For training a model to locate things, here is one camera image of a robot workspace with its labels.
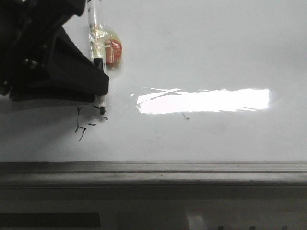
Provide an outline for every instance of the gray frame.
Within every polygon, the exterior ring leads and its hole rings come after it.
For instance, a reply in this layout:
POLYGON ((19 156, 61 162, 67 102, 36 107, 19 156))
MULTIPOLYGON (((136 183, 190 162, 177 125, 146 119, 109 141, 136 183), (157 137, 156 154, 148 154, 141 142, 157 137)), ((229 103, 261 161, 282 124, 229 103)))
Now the gray frame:
POLYGON ((0 188, 306 185, 306 161, 0 163, 0 188))

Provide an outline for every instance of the black ink mark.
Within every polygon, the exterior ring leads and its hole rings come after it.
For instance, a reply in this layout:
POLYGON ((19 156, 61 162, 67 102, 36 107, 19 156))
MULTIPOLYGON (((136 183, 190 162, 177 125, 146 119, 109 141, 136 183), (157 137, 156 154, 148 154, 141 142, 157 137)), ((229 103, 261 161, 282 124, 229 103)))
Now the black ink mark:
POLYGON ((86 131, 86 128, 81 127, 81 126, 79 125, 79 115, 80 115, 81 107, 78 107, 78 108, 77 108, 77 111, 78 111, 78 116, 77 116, 77 129, 76 129, 75 133, 79 130, 79 128, 80 128, 80 129, 83 129, 82 136, 81 136, 80 139, 79 139, 79 141, 81 141, 81 139, 83 138, 84 133, 85 133, 85 131, 86 131))
POLYGON ((78 111, 78 116, 77 116, 77 129, 75 131, 75 133, 79 130, 80 128, 80 125, 79 125, 79 115, 80 115, 80 111, 81 111, 81 107, 78 107, 77 108, 77 111, 78 111))
POLYGON ((81 140, 82 140, 82 138, 83 138, 83 136, 84 136, 85 131, 86 131, 86 128, 83 128, 82 136, 80 137, 79 141, 81 141, 81 140))
POLYGON ((190 118, 186 117, 186 116, 184 115, 184 113, 182 113, 182 115, 183 115, 184 119, 186 119, 187 121, 190 120, 190 118))

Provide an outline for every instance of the transparent tube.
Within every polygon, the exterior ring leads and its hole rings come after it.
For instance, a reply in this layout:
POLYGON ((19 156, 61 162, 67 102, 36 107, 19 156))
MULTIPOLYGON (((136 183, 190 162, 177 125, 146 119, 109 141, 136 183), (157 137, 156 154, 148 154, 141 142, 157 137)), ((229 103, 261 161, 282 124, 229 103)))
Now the transparent tube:
POLYGON ((87 0, 88 23, 90 27, 89 41, 91 47, 91 60, 102 59, 103 70, 106 73, 106 35, 102 18, 101 0, 87 0))

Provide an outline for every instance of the whiteboard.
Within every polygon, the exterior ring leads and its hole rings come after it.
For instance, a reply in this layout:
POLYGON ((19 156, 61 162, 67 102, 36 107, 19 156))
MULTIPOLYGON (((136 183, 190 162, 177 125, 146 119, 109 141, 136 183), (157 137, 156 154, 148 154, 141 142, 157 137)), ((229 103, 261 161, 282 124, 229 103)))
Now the whiteboard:
MULTIPOLYGON (((124 49, 108 120, 94 103, 1 97, 1 162, 307 160, 305 0, 104 6, 124 49)), ((89 56, 87 14, 65 29, 89 56)))

